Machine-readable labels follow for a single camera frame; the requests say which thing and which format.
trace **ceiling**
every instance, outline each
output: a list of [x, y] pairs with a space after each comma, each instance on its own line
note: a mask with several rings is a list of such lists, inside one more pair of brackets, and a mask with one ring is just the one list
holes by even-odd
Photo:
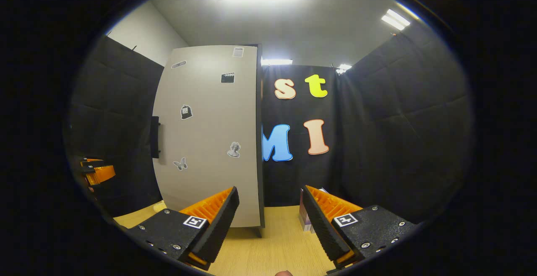
[[152, 0], [190, 46], [261, 43], [264, 59], [353, 65], [397, 33], [381, 18], [394, 0]]

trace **butterfly sticker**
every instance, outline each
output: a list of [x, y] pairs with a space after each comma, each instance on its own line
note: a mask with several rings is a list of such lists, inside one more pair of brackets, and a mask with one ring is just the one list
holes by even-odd
[[176, 165], [177, 169], [179, 169], [179, 171], [182, 171], [183, 169], [188, 168], [188, 166], [186, 165], [186, 158], [182, 158], [181, 163], [178, 162], [178, 161], [173, 162], [173, 165]]

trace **wooden table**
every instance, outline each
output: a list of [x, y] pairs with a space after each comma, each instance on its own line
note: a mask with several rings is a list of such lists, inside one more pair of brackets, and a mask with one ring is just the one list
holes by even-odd
[[[165, 208], [164, 202], [115, 217], [132, 228]], [[261, 238], [248, 228], [230, 228], [209, 273], [217, 276], [274, 276], [288, 270], [293, 276], [322, 276], [333, 270], [316, 234], [303, 232], [299, 206], [265, 208]]]

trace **box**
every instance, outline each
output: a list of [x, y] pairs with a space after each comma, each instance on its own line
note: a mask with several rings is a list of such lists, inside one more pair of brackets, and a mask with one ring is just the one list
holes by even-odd
[[[321, 188], [319, 190], [328, 193], [323, 188]], [[311, 226], [311, 221], [309, 220], [308, 213], [305, 211], [304, 202], [302, 201], [303, 193], [304, 193], [304, 191], [301, 188], [300, 189], [300, 206], [299, 206], [300, 224], [302, 226], [303, 231], [311, 231], [311, 233], [315, 233], [314, 230], [313, 230], [313, 227]]]

